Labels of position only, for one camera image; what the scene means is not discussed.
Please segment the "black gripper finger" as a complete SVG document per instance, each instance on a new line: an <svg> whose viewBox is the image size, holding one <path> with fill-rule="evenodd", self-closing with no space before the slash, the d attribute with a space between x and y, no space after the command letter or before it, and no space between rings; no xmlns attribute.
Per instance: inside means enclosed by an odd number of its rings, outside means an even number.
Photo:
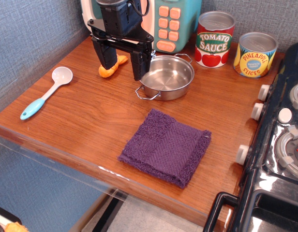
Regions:
<svg viewBox="0 0 298 232"><path fill-rule="evenodd" d="M100 60L101 65L106 69L111 69L117 62L116 49L113 48L108 40L91 38L94 50Z"/></svg>
<svg viewBox="0 0 298 232"><path fill-rule="evenodd" d="M131 54L131 62L133 68L134 80L139 81L149 72L152 59L152 46L145 44L143 47L136 48Z"/></svg>

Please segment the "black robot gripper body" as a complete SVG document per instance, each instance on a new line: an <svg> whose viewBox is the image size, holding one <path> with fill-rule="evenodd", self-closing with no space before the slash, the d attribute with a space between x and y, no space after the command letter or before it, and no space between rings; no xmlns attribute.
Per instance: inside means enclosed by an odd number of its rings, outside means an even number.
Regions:
<svg viewBox="0 0 298 232"><path fill-rule="evenodd" d="M139 0L98 0L102 19L90 19L93 36L98 42L125 52L152 53L153 36L141 24L150 10L150 1Z"/></svg>

